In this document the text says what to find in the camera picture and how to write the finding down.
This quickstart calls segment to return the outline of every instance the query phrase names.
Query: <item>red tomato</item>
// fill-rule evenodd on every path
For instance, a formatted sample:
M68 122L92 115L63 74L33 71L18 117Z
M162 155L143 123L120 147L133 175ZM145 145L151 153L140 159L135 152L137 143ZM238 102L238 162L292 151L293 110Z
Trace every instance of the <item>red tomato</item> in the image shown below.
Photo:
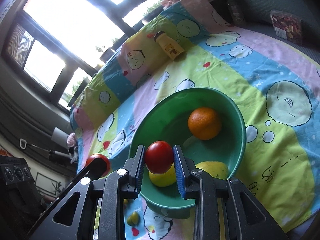
M148 170L154 174L168 171L173 163L173 150L165 141L156 141L149 146L145 155Z
M107 157L105 157L104 155L100 154L100 153L95 153L89 156L89 158L87 159L87 161L85 162L85 166L88 166L90 162L92 162L95 158L101 158L102 160L104 160L107 163L107 170L105 173L102 174L101 177L106 176L109 171L110 171L110 161Z

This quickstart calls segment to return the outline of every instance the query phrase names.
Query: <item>cartoon face print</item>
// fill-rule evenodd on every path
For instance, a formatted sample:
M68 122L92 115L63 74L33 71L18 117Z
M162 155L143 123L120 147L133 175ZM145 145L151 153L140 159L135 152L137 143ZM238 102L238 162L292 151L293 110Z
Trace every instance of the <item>cartoon face print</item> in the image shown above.
M228 26L230 23L227 23L225 19L223 19L221 16L217 16L214 12L211 13L212 19L219 24L220 26Z
M140 78L140 80L136 84L137 89L141 87L148 80L150 76L151 76L150 74L146 74L142 78Z
M184 37L190 38L200 33L199 25L189 19L181 20L177 24L177 31Z
M155 85L153 86L153 88L155 90L158 90L161 86L162 83L164 83L168 78L170 77L169 73L166 71L163 73L163 75L161 76L161 78L159 78L157 80L157 82L155 83Z
M194 88L196 85L195 83L190 79L183 80L176 88L176 92L187 89L187 88Z
M312 105L307 92L291 81L274 83L267 92L267 112L276 122L298 126L309 121Z
M144 59L142 50L132 50L127 55L127 61L131 69L138 69L143 65Z
M98 229L99 229L99 228L96 228L96 229L93 231L93 240L98 240Z
M252 49L242 44L233 46L233 48L229 51L229 55L231 57L239 57L239 58L246 57L251 53L252 53Z
M80 139L83 136L83 129L81 127L76 128L75 134L76 134L77 139Z
M110 130L110 127L112 126L113 122L115 120L115 115L111 114L107 120L103 122L103 124L100 126L97 136L98 136L98 141L102 142L104 135L106 134L107 131Z
M168 44L164 49L170 54L177 54L177 51L174 49L174 46L172 44Z
M102 91L99 94L99 101L104 103L104 104L109 103L110 98L111 98L111 96L107 91Z
M125 131L121 130L116 137L114 138L114 140L111 143L111 146L109 148L109 154L112 155L114 154L116 151L118 151L119 149L121 149L124 146L124 142L125 142Z
M211 47L221 47L229 45L237 41L240 35L236 32L223 32L218 34L211 34L211 37L206 40L206 44Z
M79 108L82 105L83 98L84 98L84 91L82 91L80 97L76 101L76 104L75 104L76 108Z
M173 225L172 218L157 214L148 207L146 207L143 219L144 226L148 230L149 237L152 240L163 239L170 232Z

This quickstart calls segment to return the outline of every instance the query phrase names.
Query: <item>sky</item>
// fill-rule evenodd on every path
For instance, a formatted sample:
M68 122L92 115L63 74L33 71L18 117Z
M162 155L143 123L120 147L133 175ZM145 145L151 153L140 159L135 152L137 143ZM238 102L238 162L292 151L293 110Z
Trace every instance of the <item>sky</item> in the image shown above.
M111 1L119 4L123 0ZM147 8L158 1L148 0L140 4L123 20L131 27L134 26L143 18ZM124 35L104 13L86 0L29 0L24 10L67 49L92 67L103 64L99 60L102 52L98 52L96 46L105 46L107 49L113 45L111 39ZM64 66L58 56L35 41L25 69L52 89ZM65 92L72 94L72 85L85 76L87 74L78 69ZM60 104L66 107L68 103L60 100Z

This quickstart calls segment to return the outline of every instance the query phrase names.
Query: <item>plastic box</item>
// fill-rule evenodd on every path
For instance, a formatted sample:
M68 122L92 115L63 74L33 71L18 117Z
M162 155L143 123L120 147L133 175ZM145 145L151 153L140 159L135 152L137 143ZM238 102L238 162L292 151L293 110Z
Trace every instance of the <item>plastic box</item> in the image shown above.
M270 17L278 37L302 45L301 19L298 16L272 10Z

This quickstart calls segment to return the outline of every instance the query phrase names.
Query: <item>colorful tablecloth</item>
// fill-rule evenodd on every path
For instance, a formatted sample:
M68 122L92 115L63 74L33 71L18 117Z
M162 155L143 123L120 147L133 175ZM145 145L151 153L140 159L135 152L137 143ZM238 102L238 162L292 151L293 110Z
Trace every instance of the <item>colorful tablecloth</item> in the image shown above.
M185 57L170 61L147 37L158 31L179 42ZM320 206L319 86L319 65L303 53L230 25L206 0L182 0L129 38L72 107L78 170L94 153L106 155L112 170L121 168L135 130L159 101L190 87L215 88L238 105L246 123L236 177L287 232ZM126 225L127 239L192 238L193 216L169 219L141 197L125 218L133 211L141 221Z

